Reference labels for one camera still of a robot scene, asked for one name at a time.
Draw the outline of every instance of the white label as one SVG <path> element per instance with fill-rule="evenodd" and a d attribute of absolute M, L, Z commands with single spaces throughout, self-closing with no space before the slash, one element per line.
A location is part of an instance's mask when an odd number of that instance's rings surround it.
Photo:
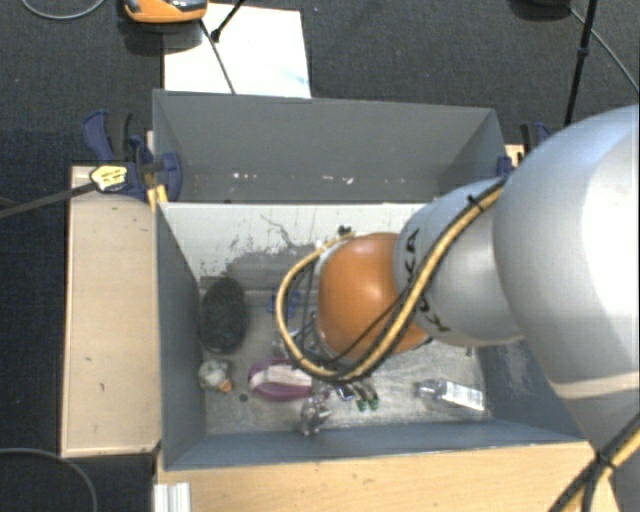
<path fill-rule="evenodd" d="M 442 395 L 442 399 L 462 407 L 468 407 L 476 411 L 484 411 L 482 391 L 468 388 L 461 384 L 447 382 L 447 389 Z"/>
<path fill-rule="evenodd" d="M 264 383 L 284 384 L 287 386 L 311 387 L 311 376 L 302 370 L 296 370 L 291 366 L 282 364 L 269 366 L 265 370 L 256 373 L 249 381 L 249 387 L 253 391 Z"/>
<path fill-rule="evenodd" d="M 291 366 L 274 365 L 267 368 L 267 380 L 290 386 L 311 386 L 311 376 Z"/>

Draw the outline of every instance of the white paper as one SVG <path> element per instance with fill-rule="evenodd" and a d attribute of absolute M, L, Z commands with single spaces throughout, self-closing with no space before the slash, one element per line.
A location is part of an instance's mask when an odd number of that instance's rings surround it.
<path fill-rule="evenodd" d="M 210 3 L 203 21 L 208 32 L 231 5 Z M 310 98 L 302 20 L 297 11 L 241 7 L 223 29 L 216 54 L 203 31 L 167 34 L 164 87 L 171 91 Z"/>

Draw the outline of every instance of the wooden board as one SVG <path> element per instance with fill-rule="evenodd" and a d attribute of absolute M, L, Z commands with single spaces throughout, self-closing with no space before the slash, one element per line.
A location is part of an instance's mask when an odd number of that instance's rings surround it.
<path fill-rule="evenodd" d="M 193 512 L 544 512 L 591 460 L 585 442 L 166 473 L 189 482 Z M 593 512 L 616 512 L 608 484 Z"/>
<path fill-rule="evenodd" d="M 91 168 L 75 168 L 73 186 Z M 160 439 L 152 215 L 93 192 L 69 214 L 60 451 L 65 457 L 150 452 Z"/>

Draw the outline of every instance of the white object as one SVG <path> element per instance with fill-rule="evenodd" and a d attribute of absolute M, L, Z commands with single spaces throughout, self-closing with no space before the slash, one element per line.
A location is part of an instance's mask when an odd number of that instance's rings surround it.
<path fill-rule="evenodd" d="M 211 32 L 231 5 L 210 3 Z M 310 98 L 302 21 L 297 11 L 241 7 L 222 31 L 216 56 L 202 29 L 164 36 L 164 87 L 171 91 Z"/>
<path fill-rule="evenodd" d="M 429 379 L 420 383 L 418 395 L 451 407 L 466 407 L 475 411 L 485 409 L 482 391 L 445 379 Z"/>
<path fill-rule="evenodd" d="M 153 510 L 154 512 L 191 512 L 191 486 L 189 483 L 154 485 Z"/>
<path fill-rule="evenodd" d="M 205 361 L 198 370 L 198 383 L 202 389 L 223 391 L 225 383 L 229 381 L 229 363 L 210 359 Z"/>
<path fill-rule="evenodd" d="M 249 381 L 251 391 L 265 383 L 311 387 L 312 379 L 302 370 L 285 364 L 274 364 L 256 373 Z"/>

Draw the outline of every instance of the yellow tag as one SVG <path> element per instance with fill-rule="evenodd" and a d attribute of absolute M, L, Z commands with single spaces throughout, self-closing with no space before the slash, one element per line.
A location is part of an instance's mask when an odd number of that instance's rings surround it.
<path fill-rule="evenodd" d="M 102 165 L 89 175 L 101 192 L 118 192 L 127 186 L 127 168 Z"/>

